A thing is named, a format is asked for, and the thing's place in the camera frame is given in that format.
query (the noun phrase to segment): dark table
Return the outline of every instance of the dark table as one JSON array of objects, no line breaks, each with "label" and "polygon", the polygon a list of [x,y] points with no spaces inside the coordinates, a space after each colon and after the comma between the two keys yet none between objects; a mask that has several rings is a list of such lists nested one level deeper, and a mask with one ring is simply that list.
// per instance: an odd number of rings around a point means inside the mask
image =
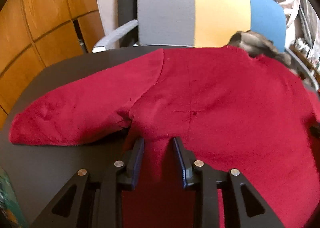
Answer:
[{"label": "dark table", "polygon": [[8,173],[29,224],[79,169],[89,170],[93,182],[101,181],[106,166],[120,158],[125,131],[81,146],[12,145],[8,132],[15,114],[48,91],[159,48],[172,47],[124,47],[67,59],[45,68],[21,94],[0,133],[0,166]]}]

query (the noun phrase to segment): red shirt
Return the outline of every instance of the red shirt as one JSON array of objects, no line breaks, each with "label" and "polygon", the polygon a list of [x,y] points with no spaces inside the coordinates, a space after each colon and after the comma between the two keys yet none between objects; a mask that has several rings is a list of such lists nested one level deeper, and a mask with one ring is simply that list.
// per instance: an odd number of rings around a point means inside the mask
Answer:
[{"label": "red shirt", "polygon": [[320,199],[316,114],[316,97],[278,61],[231,46],[160,49],[39,98],[10,141],[78,145],[131,126],[125,149],[141,135],[145,153],[136,190],[123,193],[124,227],[185,228],[194,195],[169,145],[180,136],[213,168],[238,168],[285,227],[301,228]]}]

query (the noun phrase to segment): silver screw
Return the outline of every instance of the silver screw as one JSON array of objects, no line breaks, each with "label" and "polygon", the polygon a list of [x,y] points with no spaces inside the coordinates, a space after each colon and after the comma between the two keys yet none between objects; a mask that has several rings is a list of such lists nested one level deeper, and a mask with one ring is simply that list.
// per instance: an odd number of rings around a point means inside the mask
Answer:
[{"label": "silver screw", "polygon": [[87,170],[86,169],[82,168],[82,169],[78,170],[78,175],[79,176],[83,176],[83,175],[86,175],[86,174],[87,174]]},{"label": "silver screw", "polygon": [[236,168],[230,170],[231,175],[238,176],[240,175],[240,171]]},{"label": "silver screw", "polygon": [[114,163],[115,167],[122,167],[124,165],[123,161],[121,160],[117,160],[115,163]]},{"label": "silver screw", "polygon": [[194,164],[195,164],[197,167],[203,167],[203,165],[204,165],[204,163],[203,163],[202,160],[196,160],[196,161],[194,162]]}]

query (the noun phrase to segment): gray armrest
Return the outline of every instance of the gray armrest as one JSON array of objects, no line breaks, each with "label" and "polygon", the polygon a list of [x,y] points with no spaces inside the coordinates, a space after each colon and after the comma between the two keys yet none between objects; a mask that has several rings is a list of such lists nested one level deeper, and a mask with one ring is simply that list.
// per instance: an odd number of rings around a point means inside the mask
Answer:
[{"label": "gray armrest", "polygon": [[120,26],[119,28],[113,30],[107,36],[104,36],[100,39],[93,47],[92,53],[101,52],[110,49],[110,46],[119,40],[121,37],[124,37],[127,33],[129,33],[132,29],[138,26],[137,20],[132,20],[127,22],[126,24]]},{"label": "gray armrest", "polygon": [[305,73],[306,76],[308,76],[311,81],[314,89],[317,91],[319,89],[319,84],[315,77],[311,74],[309,69],[306,67],[306,65],[296,56],[295,53],[293,53],[290,49],[285,48],[285,51],[298,63],[301,71]]}]

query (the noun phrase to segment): green object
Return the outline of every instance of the green object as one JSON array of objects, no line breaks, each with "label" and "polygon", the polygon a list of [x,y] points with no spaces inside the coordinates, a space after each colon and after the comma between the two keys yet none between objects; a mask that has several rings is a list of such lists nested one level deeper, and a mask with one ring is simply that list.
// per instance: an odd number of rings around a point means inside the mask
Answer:
[{"label": "green object", "polygon": [[0,168],[0,211],[13,228],[28,228],[7,173]]}]

